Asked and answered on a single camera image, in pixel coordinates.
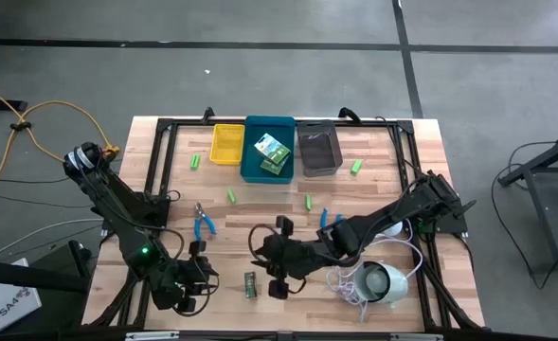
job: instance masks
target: yellow cable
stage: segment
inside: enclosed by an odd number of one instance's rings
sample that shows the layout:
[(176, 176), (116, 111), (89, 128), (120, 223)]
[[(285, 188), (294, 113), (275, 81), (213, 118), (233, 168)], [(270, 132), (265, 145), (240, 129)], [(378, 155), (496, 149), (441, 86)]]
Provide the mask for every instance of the yellow cable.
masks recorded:
[[(84, 109), (76, 106), (75, 104), (72, 104), (70, 102), (67, 101), (63, 101), (63, 100), (50, 100), (50, 101), (46, 101), (43, 103), (39, 103), (31, 108), (29, 108), (28, 110), (26, 110), (24, 112), (23, 115), (20, 115), (20, 113), (18, 113), (11, 105), (9, 105), (9, 103), (7, 103), (7, 101), (5, 99), (3, 99), (2, 97), (0, 97), (0, 101), (2, 101), (5, 105), (7, 105), (10, 110), (16, 115), (18, 116), (18, 120), (17, 120), (17, 124), (20, 124), (24, 121), (26, 121), (26, 117), (33, 112), (34, 110), (45, 106), (47, 104), (61, 104), (61, 105), (66, 105), (69, 106), (79, 112), (81, 112), (82, 114), (84, 114), (85, 116), (89, 117), (89, 119), (91, 119), (91, 121), (96, 125), (96, 127), (99, 130), (99, 133), (101, 134), (101, 137), (104, 139), (104, 142), (106, 143), (106, 147), (105, 147), (105, 151), (111, 152), (111, 153), (118, 153), (118, 147), (117, 146), (113, 146), (110, 141), (108, 141), (108, 137), (106, 137), (106, 134), (104, 133), (104, 131), (101, 129), (101, 127), (99, 126), (98, 122), (96, 121), (96, 119), (91, 116), (91, 114), (87, 113)], [(30, 139), (32, 140), (32, 143), (34, 143), (34, 145), (36, 146), (36, 148), (38, 148), (41, 152), (49, 155), (50, 157), (53, 157), (54, 159), (63, 162), (63, 159), (61, 157), (59, 157), (58, 155), (48, 151), (47, 149), (45, 149), (43, 146), (41, 146), (36, 138), (34, 137), (34, 133), (29, 129), (26, 128), (28, 135), (30, 136)], [(15, 131), (12, 130), (11, 134), (9, 134), (9, 138), (7, 140), (7, 145), (5, 146), (5, 152), (3, 153), (3, 158), (1, 159), (1, 163), (0, 163), (0, 173), (3, 170), (3, 168), (5, 167), (5, 163), (7, 162), (7, 159), (9, 157), (9, 150), (11, 149), (11, 144), (13, 143), (13, 140), (15, 139)]]

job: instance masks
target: blue-handled pliers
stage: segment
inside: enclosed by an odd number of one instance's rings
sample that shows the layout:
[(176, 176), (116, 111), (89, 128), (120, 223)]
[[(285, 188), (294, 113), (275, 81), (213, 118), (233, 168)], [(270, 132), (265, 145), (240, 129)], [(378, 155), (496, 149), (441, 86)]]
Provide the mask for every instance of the blue-handled pliers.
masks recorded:
[[(329, 213), (327, 211), (327, 208), (323, 208), (323, 213), (320, 215), (320, 228), (325, 228), (327, 226), (327, 213)], [(335, 221), (339, 222), (341, 220), (342, 220), (342, 215), (337, 214), (335, 216)]]
[(215, 234), (215, 225), (211, 221), (211, 218), (209, 218), (205, 214), (201, 203), (196, 203), (196, 205), (194, 206), (194, 236), (196, 237), (197, 241), (201, 240), (201, 219), (205, 219), (205, 223), (209, 225), (211, 234)]

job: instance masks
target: white cable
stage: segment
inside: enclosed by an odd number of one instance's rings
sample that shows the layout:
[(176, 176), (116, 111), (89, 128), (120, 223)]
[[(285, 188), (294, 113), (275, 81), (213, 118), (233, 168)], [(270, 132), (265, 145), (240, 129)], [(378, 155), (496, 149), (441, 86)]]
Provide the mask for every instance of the white cable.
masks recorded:
[[(409, 277), (411, 277), (411, 275), (415, 274), (415, 272), (418, 271), (420, 269), (420, 267), (422, 266), (423, 255), (422, 255), (422, 252), (417, 247), (415, 247), (412, 243), (410, 243), (411, 239), (413, 238), (413, 227), (411, 225), (411, 222), (408, 219), (406, 219), (406, 221), (409, 225), (409, 237), (406, 240), (400, 240), (400, 239), (397, 239), (397, 238), (394, 238), (394, 237), (390, 237), (390, 236), (380, 234), (379, 238), (381, 238), (381, 239), (379, 241), (372, 242), (369, 246), (376, 245), (376, 244), (379, 244), (379, 243), (382, 243), (382, 242), (397, 242), (397, 243), (405, 244), (405, 245), (411, 247), (413, 250), (415, 250), (418, 253), (418, 255), (420, 256), (420, 262), (417, 264), (417, 266), (413, 270), (411, 270), (411, 272), (409, 274), (407, 274), (405, 276), (405, 278), (409, 278)], [(344, 299), (345, 301), (347, 301), (351, 305), (359, 306), (361, 308), (360, 322), (363, 322), (363, 321), (365, 321), (365, 316), (367, 314), (367, 307), (369, 306), (369, 302), (366, 299), (363, 299), (362, 297), (360, 297), (356, 293), (356, 291), (354, 289), (354, 282), (353, 281), (347, 281), (347, 279), (350, 276), (352, 276), (354, 274), (354, 272), (356, 272), (356, 270), (358, 270), (358, 268), (361, 265), (363, 265), (363, 262), (359, 262), (359, 264), (354, 266), (354, 268), (352, 270), (350, 270), (348, 274), (342, 274), (341, 268), (339, 266), (334, 266), (332, 268), (332, 270), (330, 270), (327, 273), (327, 276), (325, 278), (327, 280), (327, 285), (329, 286), (329, 288), (331, 290), (333, 290), (338, 296), (340, 296), (342, 299)], [(337, 285), (332, 284), (332, 279), (331, 279), (332, 276), (337, 277)]]
[(377, 241), (377, 242), (372, 242), (369, 246), (371, 245), (377, 245), (379, 243), (383, 243), (383, 242), (397, 242), (397, 243), (401, 243), (401, 244), (405, 244), (407, 246), (409, 246), (411, 249), (413, 249), (415, 252), (418, 253), (418, 256), (420, 256), (420, 261), (418, 262), (418, 265), (415, 266), (415, 268), (413, 268), (413, 270), (411, 270), (410, 273), (408, 273), (405, 278), (409, 278), (411, 277), (411, 275), (415, 274), (416, 271), (418, 271), (420, 269), (420, 267), (422, 267), (422, 262), (423, 262), (423, 255), (422, 255), (422, 251), (420, 251), (417, 247), (415, 247), (412, 243), (410, 242), (406, 242), (406, 241), (402, 241), (402, 240), (398, 240), (398, 239), (384, 239), (381, 241)]
[(75, 223), (86, 223), (86, 222), (103, 222), (103, 219), (101, 218), (94, 218), (94, 219), (77, 219), (77, 220), (72, 220), (72, 221), (67, 221), (67, 222), (61, 222), (61, 223), (56, 223), (56, 224), (51, 224), (49, 226), (45, 226), (42, 228), (39, 228), (38, 230), (34, 231), (34, 232), (30, 232), (27, 235), (25, 235), (24, 237), (20, 238), (19, 240), (12, 242), (11, 244), (3, 247), (0, 249), (0, 253), (7, 250), (8, 248), (14, 246), (15, 244), (17, 244), (18, 242), (23, 242), (24, 240), (34, 236), (37, 233), (43, 232), (48, 230), (49, 228), (53, 228), (53, 227), (58, 227), (58, 226), (63, 226), (65, 224), (75, 224)]

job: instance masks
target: concrete floor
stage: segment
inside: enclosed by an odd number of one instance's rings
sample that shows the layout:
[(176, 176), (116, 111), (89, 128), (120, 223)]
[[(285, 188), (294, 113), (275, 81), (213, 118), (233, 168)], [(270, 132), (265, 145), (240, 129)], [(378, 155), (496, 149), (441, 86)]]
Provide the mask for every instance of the concrete floor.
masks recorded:
[[(556, 0), (402, 3), (412, 44), (558, 45)], [(0, 0), (3, 37), (397, 44), (395, 27), (388, 0)], [(424, 117), (440, 121), (455, 187), (464, 200), (478, 200), (467, 219), (487, 326), (558, 336), (558, 273), (545, 290), (535, 289), (489, 197), (491, 180), (516, 146), (558, 138), (558, 55), (413, 53), (412, 59)], [(321, 117), (349, 106), (366, 117), (411, 117), (399, 52), (0, 46), (0, 94), (31, 104), (75, 102), (120, 146), (132, 116), (201, 115), (209, 105), (226, 116)], [(32, 120), (41, 144), (57, 154), (85, 140), (100, 142), (89, 121), (65, 108), (45, 108)], [(13, 115), (0, 113), (0, 155), (12, 122)], [(525, 150), (519, 160), (540, 151)], [(59, 179), (63, 170), (22, 134), (2, 176)], [(548, 247), (528, 196), (496, 193), (531, 262), (545, 260)], [(70, 182), (0, 184), (0, 195), (88, 203)], [(86, 217), (94, 216), (0, 199), (0, 247), (40, 226)], [(15, 250), (91, 225), (51, 230)], [(98, 231), (78, 239), (95, 249)], [(26, 255), (36, 260), (46, 252), (47, 246)]]

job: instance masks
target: small green object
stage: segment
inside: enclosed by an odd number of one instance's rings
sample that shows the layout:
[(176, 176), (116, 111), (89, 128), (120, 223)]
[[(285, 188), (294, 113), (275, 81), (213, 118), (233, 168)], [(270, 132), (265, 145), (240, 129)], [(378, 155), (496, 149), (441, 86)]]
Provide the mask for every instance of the small green object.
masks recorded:
[(356, 175), (358, 171), (361, 169), (361, 164), (363, 162), (361, 160), (354, 161), (354, 165), (352, 165), (351, 173)]
[(199, 156), (199, 154), (195, 154), (192, 157), (192, 160), (190, 160), (190, 169), (195, 171), (196, 169), (199, 168), (199, 160), (201, 159), (201, 156)]
[(237, 198), (235, 198), (232, 189), (228, 189), (228, 198), (230, 198), (230, 203), (235, 204), (237, 202)]
[(244, 296), (246, 298), (255, 298), (258, 296), (256, 291), (256, 273), (244, 273)]
[(306, 194), (306, 209), (309, 211), (313, 209), (313, 199), (310, 197), (310, 194)]
[(263, 170), (266, 171), (270, 171), (271, 173), (275, 174), (275, 175), (279, 175), (280, 174), (280, 170), (282, 170), (282, 167), (285, 166), (285, 163), (287, 163), (287, 159), (289, 157), (285, 157), (282, 159), (282, 161), (280, 161), (280, 163), (278, 165), (274, 164), (272, 161), (270, 161), (269, 159), (263, 159), (263, 161), (261, 162), (260, 167)]

